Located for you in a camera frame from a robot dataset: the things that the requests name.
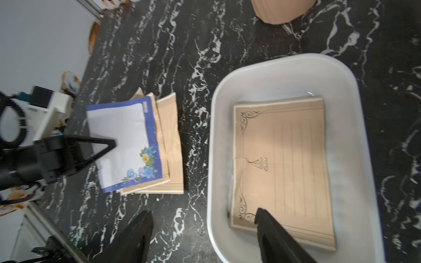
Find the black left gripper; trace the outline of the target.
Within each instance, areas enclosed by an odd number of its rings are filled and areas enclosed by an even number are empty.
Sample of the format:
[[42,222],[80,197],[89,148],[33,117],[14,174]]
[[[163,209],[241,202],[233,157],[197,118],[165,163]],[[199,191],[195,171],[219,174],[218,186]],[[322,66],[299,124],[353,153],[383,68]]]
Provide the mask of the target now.
[[1,190],[61,176],[75,175],[116,147],[114,139],[62,135],[35,141],[31,146],[3,150]]

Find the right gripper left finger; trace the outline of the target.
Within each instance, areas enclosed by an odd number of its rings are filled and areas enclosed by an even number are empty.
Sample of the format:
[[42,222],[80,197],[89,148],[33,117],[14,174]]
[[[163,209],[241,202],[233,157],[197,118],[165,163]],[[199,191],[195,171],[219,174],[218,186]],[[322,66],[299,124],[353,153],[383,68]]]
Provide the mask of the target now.
[[142,211],[107,248],[96,256],[93,263],[145,263],[153,230],[153,216]]

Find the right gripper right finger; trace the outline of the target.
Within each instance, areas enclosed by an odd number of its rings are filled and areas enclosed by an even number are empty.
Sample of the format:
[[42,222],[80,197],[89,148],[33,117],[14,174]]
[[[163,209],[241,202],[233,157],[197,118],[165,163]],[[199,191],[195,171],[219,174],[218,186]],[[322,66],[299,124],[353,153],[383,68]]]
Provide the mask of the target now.
[[254,223],[262,262],[316,263],[267,210],[258,208]]

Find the blue bordered floral paper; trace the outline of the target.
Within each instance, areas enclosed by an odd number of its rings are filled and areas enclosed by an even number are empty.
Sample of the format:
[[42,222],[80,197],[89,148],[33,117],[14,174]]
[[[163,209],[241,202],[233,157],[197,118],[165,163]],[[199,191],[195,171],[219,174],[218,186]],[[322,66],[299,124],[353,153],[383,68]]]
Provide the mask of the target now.
[[104,193],[163,179],[150,97],[88,105],[86,114],[92,138],[116,141],[116,147],[96,161]]

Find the white storage box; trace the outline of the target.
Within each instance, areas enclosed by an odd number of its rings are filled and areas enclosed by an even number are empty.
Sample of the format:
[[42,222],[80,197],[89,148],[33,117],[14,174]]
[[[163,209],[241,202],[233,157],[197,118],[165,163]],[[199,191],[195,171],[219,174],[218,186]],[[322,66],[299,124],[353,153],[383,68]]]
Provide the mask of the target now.
[[359,88],[339,60],[294,55],[218,84],[207,225],[223,262],[261,262],[259,208],[319,263],[385,260]]

